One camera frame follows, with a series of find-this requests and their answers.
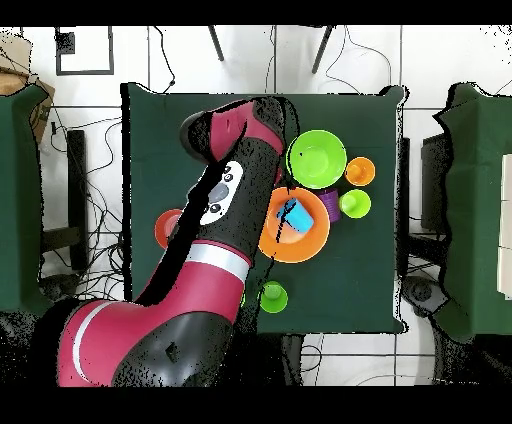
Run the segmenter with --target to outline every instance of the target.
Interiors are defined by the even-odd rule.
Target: chair
[[[311,28],[322,28],[324,25],[302,25]],[[331,36],[331,32],[334,28],[334,25],[326,25],[324,36],[322,38],[322,42],[320,43],[320,47],[318,48],[318,52],[316,54],[315,63],[313,64],[313,69],[311,72],[316,74],[318,71],[318,67],[320,66],[320,61],[322,60],[322,56],[324,55],[325,47],[327,46],[327,42],[329,41],[329,37]],[[208,25],[208,29],[210,30],[210,35],[212,37],[213,45],[215,46],[215,50],[217,51],[217,56],[219,60],[224,61],[224,55],[222,54],[222,49],[220,47],[219,38],[217,37],[217,33],[215,31],[215,25]]]

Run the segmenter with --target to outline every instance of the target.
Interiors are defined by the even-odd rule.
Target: silver band
[[[85,317],[85,319],[80,324],[80,327],[78,328],[78,331],[76,332],[75,340],[73,340],[73,363],[75,364],[75,369],[78,374],[85,380],[90,383],[90,381],[85,376],[84,372],[82,371],[82,367],[80,366],[80,344],[82,343],[82,337],[85,334],[85,330],[87,329],[88,325],[92,321],[92,319],[96,316],[96,314],[101,311],[103,308],[107,307],[111,303],[114,303],[114,301],[108,301],[105,303],[102,303],[101,305],[96,306],[89,314]]]
[[[236,253],[211,244],[193,244],[185,262],[200,262],[221,268],[237,277],[245,284],[249,264]]]

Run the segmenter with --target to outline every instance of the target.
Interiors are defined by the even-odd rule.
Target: cardboard box
[[[30,116],[30,125],[38,143],[43,139],[55,89],[30,72],[32,43],[19,35],[0,32],[0,95],[10,95],[26,84],[35,84],[49,97],[38,104]]]
[[[53,105],[53,96],[55,95],[55,88],[52,86],[43,83],[39,77],[35,74],[32,74],[28,83],[31,83],[31,78],[36,78],[33,82],[38,87],[41,87],[45,90],[49,96],[39,103],[33,110],[32,115],[30,116],[30,126],[32,127],[32,132],[34,133],[34,137],[38,143],[41,143],[43,139],[44,130],[46,128],[46,124],[48,123],[48,115],[50,114],[51,107]]]
[[[10,96],[27,84],[27,77],[0,72],[0,96]]]
[[[0,71],[29,75],[31,52],[30,41],[7,31],[0,32]]]

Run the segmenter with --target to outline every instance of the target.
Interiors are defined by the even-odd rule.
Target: purple cup
[[[338,189],[332,187],[320,190],[316,193],[317,197],[322,201],[329,214],[329,221],[336,222],[341,218],[341,211],[338,205]]]

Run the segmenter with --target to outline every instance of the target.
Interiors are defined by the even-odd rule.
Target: robot button
[[[229,194],[229,188],[226,184],[219,183],[215,187],[213,187],[210,194],[208,194],[208,201],[210,203],[220,202],[222,199],[225,199]]]

